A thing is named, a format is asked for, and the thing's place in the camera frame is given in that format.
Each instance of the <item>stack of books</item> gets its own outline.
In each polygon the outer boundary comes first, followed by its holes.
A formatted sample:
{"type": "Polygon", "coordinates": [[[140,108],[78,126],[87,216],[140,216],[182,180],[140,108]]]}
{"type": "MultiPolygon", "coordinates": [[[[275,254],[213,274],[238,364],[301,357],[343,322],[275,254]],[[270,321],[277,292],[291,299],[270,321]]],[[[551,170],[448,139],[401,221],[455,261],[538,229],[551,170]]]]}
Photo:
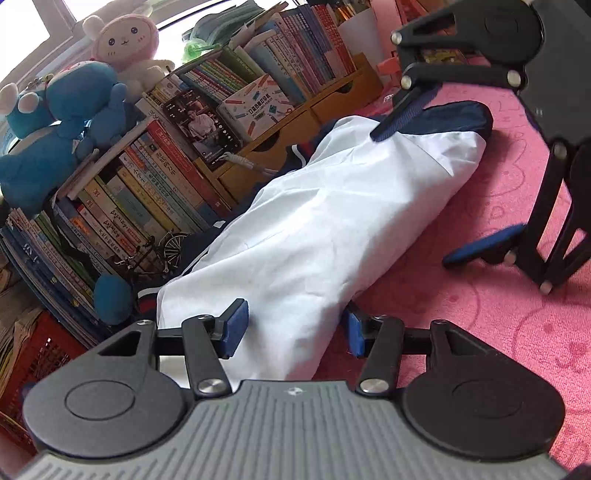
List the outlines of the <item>stack of books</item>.
{"type": "Polygon", "coordinates": [[[243,50],[294,105],[355,71],[328,5],[306,4],[274,14],[256,33],[243,50]]]}
{"type": "Polygon", "coordinates": [[[14,209],[2,236],[52,313],[91,347],[113,333],[93,307],[97,274],[122,274],[128,265],[137,273],[162,272],[163,241],[206,230],[229,211],[163,126],[147,117],[79,169],[57,192],[49,215],[31,220],[14,209]],[[71,247],[87,255],[94,271],[67,254],[71,247]]]}

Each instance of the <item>drawer pull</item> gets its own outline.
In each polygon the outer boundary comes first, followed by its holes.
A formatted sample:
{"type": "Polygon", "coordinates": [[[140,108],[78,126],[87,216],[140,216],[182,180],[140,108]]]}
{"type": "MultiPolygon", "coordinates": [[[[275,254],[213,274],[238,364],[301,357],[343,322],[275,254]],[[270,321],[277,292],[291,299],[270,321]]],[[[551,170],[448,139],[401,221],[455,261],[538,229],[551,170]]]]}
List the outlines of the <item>drawer pull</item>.
{"type": "Polygon", "coordinates": [[[252,151],[253,152],[266,152],[266,151],[272,149],[275,146],[275,144],[278,142],[280,133],[281,133],[281,130],[279,130],[278,132],[275,132],[269,138],[267,138],[266,140],[263,140],[263,142],[261,142],[260,145],[258,145],[252,151]]]}
{"type": "Polygon", "coordinates": [[[351,88],[353,88],[353,80],[351,80],[349,83],[345,83],[341,88],[335,90],[335,92],[349,93],[351,88]]]}

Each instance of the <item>book spine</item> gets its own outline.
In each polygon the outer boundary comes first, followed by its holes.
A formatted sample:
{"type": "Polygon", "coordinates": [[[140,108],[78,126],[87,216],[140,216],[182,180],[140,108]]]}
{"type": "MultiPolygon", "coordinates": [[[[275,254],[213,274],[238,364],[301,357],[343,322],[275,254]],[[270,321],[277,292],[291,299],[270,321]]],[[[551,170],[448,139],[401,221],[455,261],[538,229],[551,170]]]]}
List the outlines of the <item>book spine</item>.
{"type": "Polygon", "coordinates": [[[255,72],[252,67],[230,47],[225,46],[222,48],[222,50],[225,59],[224,61],[220,60],[220,62],[224,64],[231,72],[236,74],[237,77],[243,80],[245,86],[259,77],[258,73],[255,72]]]}
{"type": "Polygon", "coordinates": [[[105,183],[105,192],[107,195],[111,194],[111,199],[119,207],[119,210],[133,221],[140,230],[143,230],[148,236],[153,236],[156,242],[160,242],[166,235],[166,231],[131,193],[123,180],[116,174],[112,177],[102,177],[100,175],[99,177],[105,183]]]}
{"type": "Polygon", "coordinates": [[[55,266],[56,271],[62,275],[72,288],[72,295],[75,295],[79,301],[85,301],[86,305],[92,309],[92,290],[86,285],[82,279],[72,270],[66,260],[59,254],[59,252],[53,247],[49,239],[43,233],[41,228],[36,222],[28,222],[27,225],[30,228],[32,235],[35,235],[40,242],[41,248],[47,253],[50,262],[55,266]]]}
{"type": "Polygon", "coordinates": [[[335,49],[339,54],[341,61],[343,62],[347,74],[353,73],[356,70],[355,63],[353,63],[351,54],[345,46],[345,42],[343,41],[343,38],[340,36],[339,29],[337,28],[335,21],[331,17],[327,6],[316,5],[314,9],[320,13],[322,23],[326,28],[326,31],[329,33],[331,41],[335,45],[335,49]]]}
{"type": "Polygon", "coordinates": [[[289,42],[285,39],[283,33],[279,32],[274,38],[274,43],[277,44],[279,50],[283,52],[285,58],[289,65],[291,65],[292,69],[294,70],[295,75],[299,79],[300,83],[306,87],[307,95],[311,98],[314,96],[314,90],[311,84],[308,82],[308,78],[305,75],[304,65],[300,61],[298,55],[296,55],[296,51],[292,48],[289,42]]]}
{"type": "Polygon", "coordinates": [[[217,88],[209,79],[205,78],[199,72],[199,75],[195,72],[187,72],[184,76],[186,82],[196,88],[200,93],[204,93],[207,97],[213,99],[216,103],[219,103],[226,98],[226,94],[217,88]]]}
{"type": "Polygon", "coordinates": [[[157,121],[152,121],[148,124],[148,132],[150,132],[158,145],[164,150],[199,195],[201,195],[219,216],[225,218],[230,213],[230,209],[203,177],[201,172],[195,168],[185,154],[174,144],[162,125],[157,121]]]}
{"type": "Polygon", "coordinates": [[[144,153],[144,158],[152,160],[161,173],[161,178],[168,183],[169,186],[174,186],[175,191],[181,193],[188,201],[189,205],[197,208],[204,200],[197,193],[197,190],[184,177],[177,166],[170,160],[168,155],[156,143],[152,135],[144,134],[138,138],[140,151],[144,153]]]}
{"type": "Polygon", "coordinates": [[[216,63],[215,60],[210,60],[206,62],[203,67],[206,67],[207,71],[210,72],[219,83],[224,85],[228,91],[233,93],[239,90],[240,87],[236,84],[236,81],[218,64],[219,62],[216,63]]]}
{"type": "Polygon", "coordinates": [[[120,159],[123,165],[131,172],[138,183],[150,195],[162,211],[177,225],[183,232],[198,232],[200,228],[185,213],[184,209],[173,198],[172,192],[166,189],[162,182],[150,171],[149,167],[140,158],[139,151],[130,145],[121,154],[120,159]]]}
{"type": "Polygon", "coordinates": [[[117,272],[115,272],[115,270],[113,270],[113,268],[105,261],[105,259],[98,254],[94,247],[88,243],[88,240],[86,240],[86,238],[84,238],[84,236],[76,228],[74,228],[74,226],[59,208],[55,207],[54,213],[56,216],[57,226],[60,228],[61,232],[74,248],[84,252],[90,257],[90,261],[98,273],[117,275],[117,272]]]}
{"type": "Polygon", "coordinates": [[[62,199],[56,204],[64,213],[72,227],[78,230],[98,254],[105,260],[111,260],[115,254],[107,245],[92,231],[90,225],[78,214],[78,211],[69,199],[62,199]]]}
{"type": "Polygon", "coordinates": [[[142,188],[126,167],[121,166],[117,169],[117,175],[123,180],[123,183],[129,188],[129,191],[134,194],[134,196],[147,209],[148,213],[152,215],[154,220],[156,220],[165,231],[174,233],[179,232],[179,228],[166,216],[162,209],[156,205],[156,202],[149,197],[148,193],[142,188]]]}
{"type": "Polygon", "coordinates": [[[119,230],[111,220],[107,217],[94,200],[88,195],[88,192],[82,190],[78,195],[79,200],[84,203],[86,208],[92,216],[102,225],[107,233],[119,244],[127,255],[133,257],[135,255],[135,247],[127,239],[127,237],[119,230]]]}
{"type": "Polygon", "coordinates": [[[90,306],[90,302],[92,301],[92,292],[90,292],[89,297],[86,297],[83,291],[78,290],[74,286],[75,281],[73,277],[69,276],[69,272],[65,268],[62,269],[62,264],[57,258],[57,253],[55,250],[51,250],[49,248],[49,240],[43,235],[39,226],[34,222],[29,222],[20,209],[13,210],[11,215],[12,220],[17,224],[22,232],[26,233],[29,241],[35,246],[37,252],[42,255],[45,265],[51,270],[53,275],[59,279],[62,285],[64,285],[64,288],[67,289],[67,291],[76,299],[76,301],[87,305],[92,309],[90,306]]]}
{"type": "Polygon", "coordinates": [[[109,247],[117,257],[121,260],[127,258],[127,253],[119,246],[119,244],[113,240],[113,238],[102,228],[101,224],[92,216],[88,209],[81,203],[76,206],[76,210],[82,215],[82,218],[86,220],[86,223],[95,231],[100,239],[109,247]]]}
{"type": "Polygon", "coordinates": [[[329,78],[325,75],[323,69],[320,67],[320,59],[313,53],[311,45],[309,44],[307,39],[304,38],[302,28],[296,21],[295,15],[293,15],[291,12],[295,13],[295,11],[283,12],[283,14],[285,15],[282,15],[282,18],[285,21],[285,24],[287,25],[289,30],[291,31],[292,35],[294,36],[295,42],[300,46],[302,52],[304,53],[304,56],[306,57],[308,64],[312,68],[314,76],[320,83],[320,87],[322,87],[325,83],[329,81],[329,78]]]}
{"type": "Polygon", "coordinates": [[[281,30],[281,33],[283,34],[285,42],[291,48],[293,48],[297,58],[301,62],[302,67],[303,67],[303,75],[306,77],[306,80],[308,81],[311,91],[314,94],[319,93],[322,85],[320,84],[320,80],[314,74],[314,69],[310,65],[310,62],[308,62],[308,59],[306,58],[306,55],[304,54],[302,47],[296,41],[296,38],[294,37],[293,33],[291,32],[291,30],[289,29],[289,27],[285,23],[285,20],[283,20],[283,18],[281,18],[281,15],[277,14],[277,16],[275,17],[275,22],[277,23],[279,29],[281,30]]]}
{"type": "MultiPolygon", "coordinates": [[[[5,232],[6,230],[3,228],[2,233],[6,240],[7,236],[4,235],[5,232]]],[[[48,268],[43,260],[43,256],[38,253],[33,242],[27,238],[24,231],[21,231],[13,225],[10,229],[9,236],[11,236],[11,242],[14,242],[14,247],[20,247],[20,250],[25,253],[25,255],[23,255],[25,263],[30,267],[30,271],[35,273],[35,279],[43,285],[54,301],[58,302],[62,308],[67,309],[69,313],[73,313],[72,316],[77,321],[80,321],[82,314],[85,314],[85,316],[89,315],[84,304],[76,300],[76,298],[48,268]]]]}
{"type": "Polygon", "coordinates": [[[224,72],[228,78],[232,79],[232,81],[237,85],[238,90],[248,85],[244,79],[240,78],[235,72],[231,71],[231,69],[226,67],[221,61],[214,60],[212,63],[222,72],[224,72]]]}
{"type": "Polygon", "coordinates": [[[268,38],[266,43],[269,45],[269,48],[272,50],[277,60],[279,60],[279,62],[283,65],[283,68],[285,69],[287,74],[291,77],[293,82],[301,90],[305,100],[309,100],[312,97],[310,91],[301,81],[300,76],[291,65],[289,59],[287,58],[287,55],[283,51],[283,47],[279,44],[276,37],[277,36],[268,38]]]}
{"type": "Polygon", "coordinates": [[[84,190],[90,195],[90,198],[94,200],[100,209],[103,210],[109,220],[111,220],[111,222],[123,232],[128,240],[131,241],[132,245],[135,247],[142,247],[145,245],[147,242],[146,237],[144,237],[123,215],[123,213],[121,213],[117,208],[117,205],[115,205],[96,180],[90,181],[84,190]]]}
{"type": "Polygon", "coordinates": [[[328,45],[328,48],[324,52],[324,56],[326,60],[329,62],[330,67],[333,69],[335,76],[337,78],[343,78],[347,75],[347,71],[345,69],[345,65],[341,61],[339,53],[336,50],[336,46],[332,43],[332,40],[329,37],[329,34],[324,26],[320,14],[316,7],[312,7],[310,10],[311,14],[314,16],[314,23],[316,28],[321,32],[323,41],[328,45]]]}
{"type": "Polygon", "coordinates": [[[199,67],[196,68],[196,70],[202,75],[205,75],[210,82],[216,85],[219,89],[222,89],[227,95],[231,95],[234,93],[234,90],[217,75],[217,73],[211,68],[209,63],[202,63],[199,67]]]}
{"type": "Polygon", "coordinates": [[[88,272],[85,270],[84,266],[82,266],[81,263],[77,262],[73,258],[70,258],[67,254],[64,253],[64,251],[61,248],[60,241],[57,239],[57,233],[53,229],[51,222],[46,221],[46,219],[47,219],[47,215],[45,215],[45,216],[38,215],[37,218],[35,218],[35,221],[37,222],[37,224],[39,225],[39,227],[41,228],[41,230],[43,231],[45,236],[49,239],[49,241],[53,245],[53,248],[55,248],[57,250],[57,252],[61,255],[61,257],[64,260],[66,260],[66,262],[68,262],[68,264],[72,268],[72,270],[74,270],[77,273],[77,275],[80,277],[80,279],[82,279],[82,281],[89,288],[91,288],[91,289],[94,288],[95,282],[94,282],[94,280],[92,280],[92,278],[90,277],[88,272]]]}
{"type": "Polygon", "coordinates": [[[314,53],[314,55],[316,56],[316,58],[318,59],[319,66],[323,69],[328,80],[334,79],[335,74],[332,71],[332,69],[330,68],[329,63],[326,60],[324,53],[322,52],[322,48],[320,47],[318,40],[314,36],[314,32],[312,31],[310,24],[306,20],[304,13],[300,10],[298,12],[298,14],[295,16],[295,18],[296,18],[297,22],[299,23],[300,27],[302,28],[304,37],[307,38],[308,42],[310,43],[311,50],[314,53]]]}
{"type": "MultiPolygon", "coordinates": [[[[67,319],[68,322],[74,322],[79,328],[88,325],[88,323],[94,326],[104,327],[97,318],[93,317],[88,308],[80,303],[74,295],[72,295],[67,288],[61,283],[61,281],[51,272],[48,266],[34,248],[25,238],[25,233],[18,228],[2,228],[2,236],[7,243],[10,244],[12,249],[22,251],[25,255],[20,255],[20,260],[26,265],[26,269],[23,269],[30,281],[33,282],[38,292],[44,297],[45,301],[50,303],[55,308],[63,319],[67,319]]],[[[95,328],[85,329],[83,331],[85,337],[88,337],[92,342],[100,342],[106,338],[107,334],[104,333],[101,336],[96,336],[95,328]]]]}

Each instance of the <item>white fabric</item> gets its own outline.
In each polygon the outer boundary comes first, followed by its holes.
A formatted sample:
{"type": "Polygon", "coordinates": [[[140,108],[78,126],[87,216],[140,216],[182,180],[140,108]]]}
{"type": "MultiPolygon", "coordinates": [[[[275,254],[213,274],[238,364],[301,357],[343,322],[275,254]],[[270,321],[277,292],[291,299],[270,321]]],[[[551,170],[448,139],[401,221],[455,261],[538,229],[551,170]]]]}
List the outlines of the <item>white fabric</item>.
{"type": "MultiPolygon", "coordinates": [[[[441,212],[486,146],[474,132],[374,143],[376,125],[341,119],[307,166],[265,186],[192,272],[160,290],[160,328],[248,301],[248,330],[222,361],[234,388],[246,378],[309,380],[348,301],[441,212]]],[[[183,369],[178,358],[161,366],[177,380],[183,369]]]]}

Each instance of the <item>wooden drawer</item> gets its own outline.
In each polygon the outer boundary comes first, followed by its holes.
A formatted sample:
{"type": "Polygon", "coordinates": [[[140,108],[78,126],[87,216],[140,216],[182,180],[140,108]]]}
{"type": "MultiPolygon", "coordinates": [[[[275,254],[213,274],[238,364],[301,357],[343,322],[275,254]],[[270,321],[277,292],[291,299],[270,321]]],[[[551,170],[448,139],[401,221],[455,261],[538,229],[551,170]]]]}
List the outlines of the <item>wooden drawer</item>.
{"type": "Polygon", "coordinates": [[[373,68],[365,67],[353,80],[312,107],[321,123],[352,115],[382,93],[382,82],[373,68]]]}
{"type": "MultiPolygon", "coordinates": [[[[254,151],[244,156],[265,168],[279,170],[287,155],[285,148],[312,139],[319,130],[320,125],[314,116],[309,111],[305,111],[262,142],[254,151]]],[[[239,202],[251,191],[255,183],[266,179],[257,172],[240,165],[234,165],[220,176],[219,180],[232,197],[239,202]]]]}

